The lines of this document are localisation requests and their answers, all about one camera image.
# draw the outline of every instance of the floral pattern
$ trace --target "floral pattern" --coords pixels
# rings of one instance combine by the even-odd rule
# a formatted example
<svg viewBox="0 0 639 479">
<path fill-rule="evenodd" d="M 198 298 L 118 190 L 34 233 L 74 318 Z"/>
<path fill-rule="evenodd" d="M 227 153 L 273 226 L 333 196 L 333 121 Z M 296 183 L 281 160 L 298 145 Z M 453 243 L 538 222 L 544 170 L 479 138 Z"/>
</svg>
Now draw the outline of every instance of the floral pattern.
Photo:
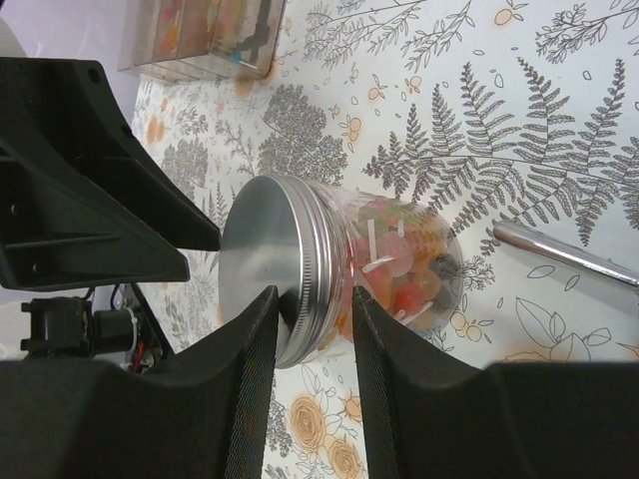
<svg viewBox="0 0 639 479">
<path fill-rule="evenodd" d="M 475 366 L 637 360 L 637 299 L 503 246 L 513 219 L 639 270 L 639 4 L 288 2 L 269 76 L 143 82 L 132 129 L 221 228 L 258 174 L 437 211 L 463 255 L 449 321 L 415 329 Z M 143 290 L 178 350 L 224 323 L 218 255 Z M 276 371 L 268 479 L 368 477 L 352 345 Z"/>
</svg>

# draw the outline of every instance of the metal rod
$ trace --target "metal rod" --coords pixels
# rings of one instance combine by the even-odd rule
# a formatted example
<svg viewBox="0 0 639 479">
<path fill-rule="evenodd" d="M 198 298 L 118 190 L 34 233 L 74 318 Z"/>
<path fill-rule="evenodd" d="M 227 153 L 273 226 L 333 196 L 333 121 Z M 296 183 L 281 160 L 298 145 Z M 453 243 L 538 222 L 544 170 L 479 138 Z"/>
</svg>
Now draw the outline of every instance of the metal rod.
<svg viewBox="0 0 639 479">
<path fill-rule="evenodd" d="M 495 237 L 513 246 L 556 259 L 584 271 L 601 274 L 639 291 L 639 273 L 583 249 L 566 244 L 524 225 L 504 221 L 492 230 Z"/>
</svg>

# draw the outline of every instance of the plastic container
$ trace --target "plastic container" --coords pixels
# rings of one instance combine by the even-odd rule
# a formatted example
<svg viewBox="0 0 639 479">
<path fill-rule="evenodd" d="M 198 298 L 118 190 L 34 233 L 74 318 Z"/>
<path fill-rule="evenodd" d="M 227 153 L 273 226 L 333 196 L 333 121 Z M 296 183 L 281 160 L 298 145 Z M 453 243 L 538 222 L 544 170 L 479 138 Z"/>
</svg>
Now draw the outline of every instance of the plastic container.
<svg viewBox="0 0 639 479">
<path fill-rule="evenodd" d="M 144 0 L 130 7 L 123 69 L 158 79 L 264 77 L 284 0 Z"/>
<path fill-rule="evenodd" d="M 275 284 L 277 366 L 290 367 L 348 350 L 356 284 L 415 332 L 440 327 L 461 295 L 460 265 L 450 228 L 424 206 L 295 177 L 256 177 L 227 219 L 220 301 L 233 318 Z"/>
</svg>

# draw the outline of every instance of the silver screw lid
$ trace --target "silver screw lid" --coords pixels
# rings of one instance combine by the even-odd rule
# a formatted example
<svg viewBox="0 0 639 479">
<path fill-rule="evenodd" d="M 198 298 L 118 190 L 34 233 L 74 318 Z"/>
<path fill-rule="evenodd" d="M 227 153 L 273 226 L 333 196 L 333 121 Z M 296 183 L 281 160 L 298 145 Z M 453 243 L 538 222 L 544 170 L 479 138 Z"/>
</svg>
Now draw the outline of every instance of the silver screw lid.
<svg viewBox="0 0 639 479">
<path fill-rule="evenodd" d="M 224 320 L 239 315 L 265 287 L 277 286 L 277 367 L 298 364 L 329 330 L 338 272 L 329 228 L 320 198 L 295 177 L 255 177 L 229 213 L 220 257 Z"/>
</svg>

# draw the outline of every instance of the glass jar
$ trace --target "glass jar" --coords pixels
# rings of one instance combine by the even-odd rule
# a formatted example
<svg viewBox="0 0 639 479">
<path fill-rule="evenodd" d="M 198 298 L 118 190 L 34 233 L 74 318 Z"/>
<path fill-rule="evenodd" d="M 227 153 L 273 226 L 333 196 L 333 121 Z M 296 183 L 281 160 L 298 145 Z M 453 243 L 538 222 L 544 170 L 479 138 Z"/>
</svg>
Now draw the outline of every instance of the glass jar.
<svg viewBox="0 0 639 479">
<path fill-rule="evenodd" d="M 295 177 L 256 177 L 225 226 L 220 302 L 233 318 L 280 291 L 278 367 L 348 351 L 352 288 L 415 332 L 442 325 L 461 295 L 461 258 L 427 207 Z"/>
</svg>

